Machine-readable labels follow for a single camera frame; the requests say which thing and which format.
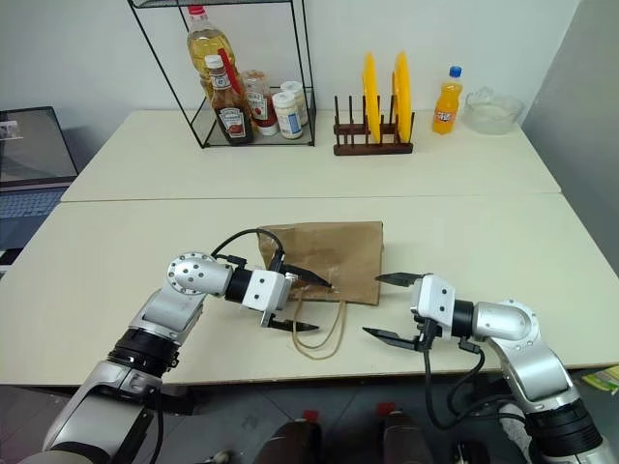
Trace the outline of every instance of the ketchup bottle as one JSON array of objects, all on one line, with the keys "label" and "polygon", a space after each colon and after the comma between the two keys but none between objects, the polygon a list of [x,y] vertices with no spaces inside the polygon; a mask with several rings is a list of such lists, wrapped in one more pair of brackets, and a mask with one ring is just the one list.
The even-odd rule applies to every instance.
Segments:
[{"label": "ketchup bottle", "polygon": [[226,140],[230,145],[253,142],[251,115],[243,97],[230,85],[223,60],[219,55],[207,55],[204,61],[213,83],[211,106]]}]

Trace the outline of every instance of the blue bottle cap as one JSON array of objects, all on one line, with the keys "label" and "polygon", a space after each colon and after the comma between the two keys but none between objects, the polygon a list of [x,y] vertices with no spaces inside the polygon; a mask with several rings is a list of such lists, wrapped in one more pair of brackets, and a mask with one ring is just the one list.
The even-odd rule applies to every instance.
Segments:
[{"label": "blue bottle cap", "polygon": [[449,77],[460,77],[462,68],[460,66],[451,66],[449,68]]}]

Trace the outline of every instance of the red bottle cap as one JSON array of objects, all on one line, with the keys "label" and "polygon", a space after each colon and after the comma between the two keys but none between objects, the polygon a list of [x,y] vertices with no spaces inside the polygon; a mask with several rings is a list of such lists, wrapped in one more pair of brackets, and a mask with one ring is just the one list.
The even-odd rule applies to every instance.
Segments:
[{"label": "red bottle cap", "polygon": [[197,16],[204,15],[206,13],[206,11],[204,10],[204,7],[202,7],[201,5],[187,7],[187,11],[189,12],[190,15],[197,15]]}]

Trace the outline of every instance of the bottle cap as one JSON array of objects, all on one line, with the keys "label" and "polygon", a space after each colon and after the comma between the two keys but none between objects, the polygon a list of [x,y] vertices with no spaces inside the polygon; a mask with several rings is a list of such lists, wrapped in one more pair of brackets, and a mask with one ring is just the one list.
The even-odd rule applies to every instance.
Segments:
[{"label": "bottle cap", "polygon": [[296,105],[292,92],[279,92],[273,95],[273,106],[277,108],[288,108]]},{"label": "bottle cap", "polygon": [[449,77],[460,77],[462,68],[460,66],[451,66],[449,68]]},{"label": "bottle cap", "polygon": [[204,57],[204,63],[209,70],[218,70],[223,68],[223,60],[219,55],[206,55]]},{"label": "bottle cap", "polygon": [[187,7],[187,12],[190,15],[204,15],[206,14],[206,11],[204,10],[204,7],[200,6],[200,5],[194,5],[192,7]]},{"label": "bottle cap", "polygon": [[286,80],[284,83],[282,83],[280,88],[284,92],[297,93],[303,90],[303,84],[301,82],[297,82],[296,80]]}]

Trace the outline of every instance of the orange juice bottle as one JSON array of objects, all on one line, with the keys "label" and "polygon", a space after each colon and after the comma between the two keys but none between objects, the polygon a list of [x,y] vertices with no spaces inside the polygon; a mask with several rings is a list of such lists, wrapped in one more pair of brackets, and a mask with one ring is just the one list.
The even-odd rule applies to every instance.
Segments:
[{"label": "orange juice bottle", "polygon": [[459,105],[458,98],[460,92],[462,92],[462,84],[459,82],[461,74],[462,68],[460,66],[451,66],[449,68],[449,80],[441,85],[441,95],[436,101],[434,118],[432,119],[432,130],[441,135],[451,132],[454,128]]}]

